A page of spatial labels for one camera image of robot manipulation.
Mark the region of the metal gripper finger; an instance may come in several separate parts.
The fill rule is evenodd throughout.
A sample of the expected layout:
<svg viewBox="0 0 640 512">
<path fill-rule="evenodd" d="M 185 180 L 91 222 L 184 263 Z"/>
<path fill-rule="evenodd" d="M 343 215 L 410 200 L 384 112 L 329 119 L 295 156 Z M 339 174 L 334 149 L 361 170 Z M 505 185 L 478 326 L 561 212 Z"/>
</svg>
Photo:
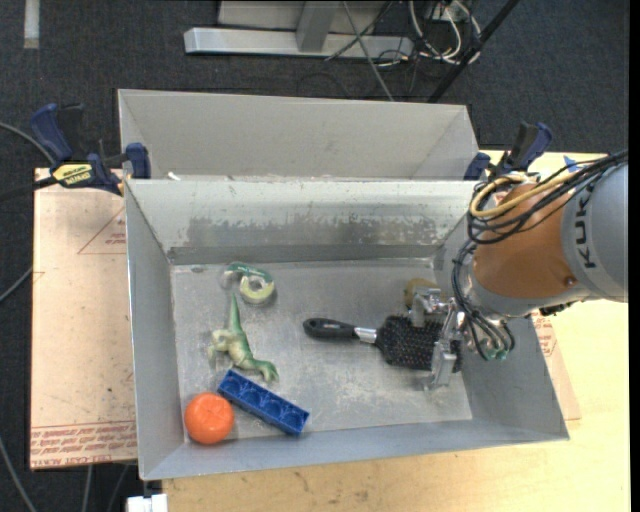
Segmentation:
<svg viewBox="0 0 640 512">
<path fill-rule="evenodd" d="M 416 287 L 411 292 L 411 325 L 424 327 L 434 315 L 443 315 L 449 310 L 449 302 L 441 298 L 441 290 L 433 287 Z"/>
<path fill-rule="evenodd" d="M 451 344 L 448 341 L 438 341 L 434 345 L 431 377 L 428 380 L 427 388 L 435 390 L 448 386 L 456 362 L 457 354 L 451 348 Z"/>
</svg>

